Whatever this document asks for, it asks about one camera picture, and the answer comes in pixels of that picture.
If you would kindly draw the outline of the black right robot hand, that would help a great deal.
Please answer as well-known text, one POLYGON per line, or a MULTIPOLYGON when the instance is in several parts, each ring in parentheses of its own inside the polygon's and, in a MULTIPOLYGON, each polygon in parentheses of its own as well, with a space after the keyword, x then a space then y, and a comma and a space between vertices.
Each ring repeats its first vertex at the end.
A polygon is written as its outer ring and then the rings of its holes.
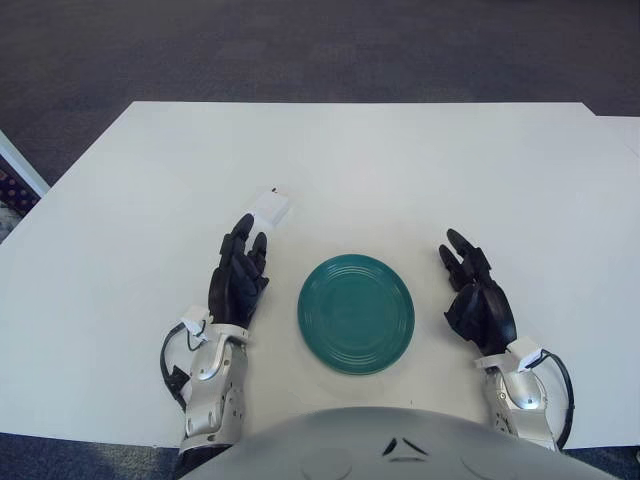
POLYGON ((445 318, 484 356, 502 354, 517 339, 514 316, 503 289, 491 277, 491 266, 481 248, 454 229, 446 232, 448 245, 439 246, 441 261, 456 292, 445 318))

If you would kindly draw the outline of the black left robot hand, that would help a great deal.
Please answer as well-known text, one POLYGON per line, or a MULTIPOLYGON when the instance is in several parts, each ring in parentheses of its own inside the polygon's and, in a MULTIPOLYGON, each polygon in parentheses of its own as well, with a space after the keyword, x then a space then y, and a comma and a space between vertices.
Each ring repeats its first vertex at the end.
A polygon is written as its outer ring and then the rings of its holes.
POLYGON ((246 242, 254 225, 247 213, 227 233, 220 247, 220 261, 213 271, 208 294, 213 321, 249 329, 262 292, 269 283, 264 276, 267 236, 260 232, 252 247, 246 242))

